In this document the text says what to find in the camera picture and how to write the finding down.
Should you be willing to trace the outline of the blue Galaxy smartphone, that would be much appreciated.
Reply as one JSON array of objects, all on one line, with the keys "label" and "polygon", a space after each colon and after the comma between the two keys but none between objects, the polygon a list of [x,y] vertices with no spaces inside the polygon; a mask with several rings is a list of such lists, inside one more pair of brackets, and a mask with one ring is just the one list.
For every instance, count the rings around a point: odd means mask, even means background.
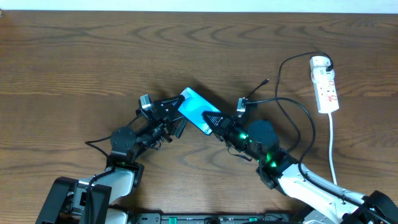
[{"label": "blue Galaxy smartphone", "polygon": [[220,112],[219,109],[190,87],[186,87],[181,95],[184,96],[185,100],[178,111],[204,134],[211,135],[213,131],[203,119],[202,113],[205,111]]}]

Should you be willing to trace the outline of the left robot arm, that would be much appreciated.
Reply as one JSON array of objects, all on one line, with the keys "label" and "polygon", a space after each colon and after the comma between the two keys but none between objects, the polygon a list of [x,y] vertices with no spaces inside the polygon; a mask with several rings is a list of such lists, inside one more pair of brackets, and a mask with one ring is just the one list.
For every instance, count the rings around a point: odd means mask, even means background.
[{"label": "left robot arm", "polygon": [[132,124],[114,130],[107,140],[111,152],[106,154],[105,170],[89,178],[57,178],[36,220],[37,223],[135,223],[135,216],[114,205],[139,186],[144,166],[136,160],[148,149],[158,150],[162,142],[179,138],[186,124],[178,113],[185,98],[178,95],[151,101],[139,99],[137,118],[146,124],[137,131]]}]

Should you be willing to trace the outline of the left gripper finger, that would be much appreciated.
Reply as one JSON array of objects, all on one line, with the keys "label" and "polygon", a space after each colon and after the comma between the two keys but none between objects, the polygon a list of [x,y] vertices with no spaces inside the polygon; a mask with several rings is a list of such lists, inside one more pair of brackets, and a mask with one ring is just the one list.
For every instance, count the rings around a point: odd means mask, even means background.
[{"label": "left gripper finger", "polygon": [[171,120],[170,125],[171,125],[171,131],[170,134],[172,136],[175,136],[177,139],[179,139],[188,123],[188,119],[184,116],[180,116],[178,118],[175,118]]},{"label": "left gripper finger", "polygon": [[166,100],[156,100],[154,101],[154,109],[160,119],[175,120],[182,116],[178,109],[184,101],[185,97],[183,95],[171,97]]}]

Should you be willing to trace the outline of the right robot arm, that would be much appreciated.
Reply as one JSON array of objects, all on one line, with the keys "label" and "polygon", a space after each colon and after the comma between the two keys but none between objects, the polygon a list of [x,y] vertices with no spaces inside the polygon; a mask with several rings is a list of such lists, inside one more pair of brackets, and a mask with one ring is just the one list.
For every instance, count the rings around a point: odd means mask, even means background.
[{"label": "right robot arm", "polygon": [[241,118],[206,111],[204,121],[215,136],[248,159],[269,189],[300,200],[332,223],[397,223],[397,205],[384,193],[346,190],[316,175],[279,144],[268,120],[255,120],[247,129]]}]

